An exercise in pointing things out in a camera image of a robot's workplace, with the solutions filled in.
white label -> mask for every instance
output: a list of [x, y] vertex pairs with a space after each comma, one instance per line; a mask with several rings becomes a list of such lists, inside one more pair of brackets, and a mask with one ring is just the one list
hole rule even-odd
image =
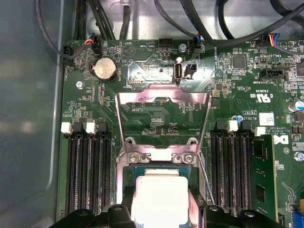
[[274, 135], [274, 143], [275, 145], [281, 143], [281, 144], [289, 144], [288, 135]]
[[260, 126], [274, 126], [275, 118], [273, 113], [259, 113]]

black connector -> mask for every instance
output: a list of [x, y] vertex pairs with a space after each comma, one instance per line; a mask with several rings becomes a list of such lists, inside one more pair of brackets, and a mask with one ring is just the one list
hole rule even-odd
[[259, 39], [256, 40], [256, 46], [259, 48], [270, 47], [270, 39], [268, 35], [262, 35]]
[[[72, 56], [74, 54], [74, 50], [72, 49], [71, 46], [63, 46], [63, 54], [68, 55], [68, 56]], [[74, 65], [74, 60], [73, 59], [63, 58], [62, 60], [63, 60], [64, 64], [66, 64], [68, 66], [73, 66]]]
[[284, 81], [289, 80], [288, 72], [284, 69], [265, 69], [258, 75], [259, 81], [272, 80], [272, 79], [283, 79]]
[[172, 48], [173, 39], [172, 38], [160, 38], [158, 41], [159, 48]]
[[192, 79], [192, 76], [194, 75], [195, 72], [198, 70], [198, 65], [195, 63], [188, 63], [184, 72], [184, 77], [190, 77]]
[[101, 42], [98, 37], [94, 37], [94, 43], [92, 44], [92, 51], [95, 55], [101, 55], [103, 53]]

black cable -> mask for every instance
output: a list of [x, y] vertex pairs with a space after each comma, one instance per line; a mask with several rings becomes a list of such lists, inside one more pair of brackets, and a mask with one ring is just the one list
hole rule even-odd
[[223, 31], [227, 39], [234, 39], [234, 36], [230, 33], [224, 17], [224, 7], [228, 0], [218, 0], [218, 22], [221, 30]]
[[57, 49], [57, 47], [53, 44], [53, 42], [51, 41], [51, 39], [48, 36], [48, 32], [46, 30], [46, 27], [44, 26], [43, 20], [42, 20], [42, 15], [41, 15], [41, 0], [36, 0], [35, 1], [35, 13], [36, 13], [36, 18], [39, 24], [39, 28], [42, 32], [42, 35], [44, 37], [44, 39], [46, 40], [47, 44], [51, 47], [51, 49], [53, 51], [55, 51], [58, 55], [60, 55], [62, 58], [66, 58], [66, 59], [74, 59], [77, 56], [79, 56], [81, 54], [81, 52], [83, 52], [86, 49], [86, 45], [82, 45], [73, 55], [69, 56], [69, 55], [65, 55], [64, 53], [62, 53], [61, 51], [59, 51]]
[[107, 17], [103, 6], [101, 5], [99, 0], [93, 0], [93, 1], [94, 1], [95, 5], [98, 9], [99, 15], [100, 15], [101, 20], [104, 24], [105, 31], [109, 36], [109, 39], [115, 39], [112, 27], [111, 27], [110, 22], [109, 22], [109, 18]]
[[130, 25], [131, 9], [129, 6], [123, 7], [123, 25], [120, 30], [119, 39], [127, 39], [128, 29]]
[[[270, 0], [270, 4], [274, 8], [274, 10], [283, 17], [288, 15], [292, 11], [286, 5], [284, 5], [280, 0]], [[291, 20], [298, 23], [300, 26], [302, 26], [302, 28], [304, 28], [304, 17], [302, 17], [301, 15], [297, 15]]]
[[200, 17], [198, 16], [197, 11], [194, 8], [194, 5], [192, 3], [192, 0], [180, 0], [182, 7], [185, 10], [185, 13], [187, 14], [188, 18], [192, 22], [193, 26], [197, 29], [197, 31], [200, 33], [200, 35], [210, 44], [216, 46], [216, 47], [229, 47], [234, 46], [237, 44], [241, 44], [243, 42], [246, 42], [248, 40], [255, 39], [257, 37], [260, 37], [263, 34], [267, 34], [272, 32], [273, 30], [276, 30], [283, 24], [285, 24], [287, 21], [289, 21], [291, 18], [298, 15], [300, 12], [304, 10], [304, 3], [298, 6], [296, 9], [294, 9], [291, 13], [289, 13], [287, 16], [281, 18], [277, 22], [265, 27], [264, 29], [261, 29], [257, 32], [254, 32], [250, 35], [236, 38], [236, 39], [230, 39], [230, 40], [214, 40], [206, 30], [205, 26], [200, 20]]
[[106, 32], [105, 32], [105, 28], [104, 28], [104, 24], [99, 16], [99, 13], [96, 9], [96, 5], [94, 4], [93, 0], [88, 0], [89, 1], [89, 4], [90, 4], [90, 7], [92, 9], [92, 12], [94, 14], [94, 17], [96, 19], [96, 23], [97, 23], [97, 26], [99, 28], [99, 31], [101, 33], [101, 37], [103, 39], [108, 39], [107, 35], [106, 35]]
[[186, 29], [184, 29], [182, 26], [180, 26], [178, 23], [176, 23], [168, 14], [167, 12], [163, 9], [161, 3], [159, 0], [154, 0], [154, 5], [157, 9], [157, 11], [160, 13], [160, 15], [171, 25], [173, 25], [176, 29], [178, 29], [179, 31], [181, 31], [183, 34], [194, 38], [195, 35], [192, 34], [191, 32], [187, 31]]
[[79, 39], [86, 39], [87, 0], [80, 0]]
[[80, 5], [80, 0], [76, 0], [74, 40], [79, 40]]

ram slot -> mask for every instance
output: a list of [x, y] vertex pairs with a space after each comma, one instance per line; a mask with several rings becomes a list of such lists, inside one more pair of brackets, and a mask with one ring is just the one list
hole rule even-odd
[[239, 148], [239, 141], [240, 141], [240, 137], [233, 137], [233, 146], [234, 146], [234, 172], [235, 172], [235, 176], [234, 176], [234, 184], [235, 184], [235, 216], [237, 216], [237, 213], [239, 213], [241, 211], [241, 199], [242, 199], [242, 189], [240, 187], [240, 168], [244, 165], [240, 163], [240, 148]]
[[92, 141], [90, 154], [90, 209], [94, 215], [98, 214], [99, 198], [99, 164], [100, 164], [100, 139]]
[[76, 140], [68, 140], [68, 158], [66, 173], [66, 215], [75, 208], [75, 183], [76, 183]]
[[252, 154], [251, 139], [247, 134], [243, 134], [240, 140], [240, 180], [242, 189], [241, 205], [242, 208], [252, 209], [251, 199], [251, 180], [250, 180], [250, 155]]
[[231, 145], [231, 139], [226, 136], [224, 139], [224, 166], [225, 166], [225, 178], [227, 180], [227, 185], [225, 191], [227, 192], [226, 208], [227, 211], [233, 215], [234, 212], [234, 153]]
[[102, 150], [102, 167], [101, 167], [101, 209], [110, 205], [110, 189], [111, 189], [111, 143], [105, 138], [101, 142]]
[[220, 133], [214, 133], [214, 137], [211, 138], [210, 151], [212, 194], [215, 200], [215, 204], [221, 205], [221, 188], [223, 186], [223, 184], [221, 183], [223, 141], [220, 137]]
[[84, 156], [84, 141], [83, 138], [77, 139], [77, 161], [76, 161], [76, 187], [75, 187], [75, 210], [81, 209], [81, 198], [83, 192], [82, 180], [83, 180], [83, 156]]

white sticker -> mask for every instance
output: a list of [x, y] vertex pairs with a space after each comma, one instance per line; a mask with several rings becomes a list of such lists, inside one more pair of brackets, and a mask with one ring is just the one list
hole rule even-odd
[[273, 113], [259, 113], [260, 126], [274, 126], [275, 117]]

